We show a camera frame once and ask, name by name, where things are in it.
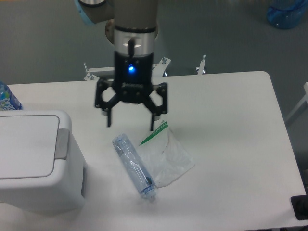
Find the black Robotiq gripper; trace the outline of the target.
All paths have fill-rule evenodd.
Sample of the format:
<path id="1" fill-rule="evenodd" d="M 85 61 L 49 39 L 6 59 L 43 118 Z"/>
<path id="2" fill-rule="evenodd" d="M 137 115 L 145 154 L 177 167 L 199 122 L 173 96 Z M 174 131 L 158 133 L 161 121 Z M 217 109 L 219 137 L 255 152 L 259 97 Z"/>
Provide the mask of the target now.
<path id="1" fill-rule="evenodd" d="M 150 131 L 154 130 L 154 122 L 162 114 L 168 113 L 168 84 L 163 82 L 152 87 L 152 65 L 154 54 L 145 56 L 123 55 L 115 52 L 115 79 L 114 81 L 100 78 L 96 84 L 94 107 L 101 108 L 107 116 L 107 126 L 112 123 L 112 108 L 120 101 L 125 103 L 143 103 L 151 112 Z M 115 95 L 109 100 L 103 99 L 103 92 L 112 88 Z M 150 93 L 155 91 L 162 99 L 156 105 Z"/>

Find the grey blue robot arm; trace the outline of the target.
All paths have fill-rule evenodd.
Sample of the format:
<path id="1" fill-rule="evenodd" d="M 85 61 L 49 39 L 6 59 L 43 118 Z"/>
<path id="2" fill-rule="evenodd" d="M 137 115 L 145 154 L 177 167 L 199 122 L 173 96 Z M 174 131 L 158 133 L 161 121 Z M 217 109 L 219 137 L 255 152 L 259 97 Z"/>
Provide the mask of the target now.
<path id="1" fill-rule="evenodd" d="M 94 106 L 112 123 L 118 102 L 144 104 L 151 112 L 151 125 L 168 113 L 167 83 L 152 83 L 154 41 L 157 29 L 156 0 L 76 0 L 86 24 L 114 20 L 114 80 L 99 78 Z"/>

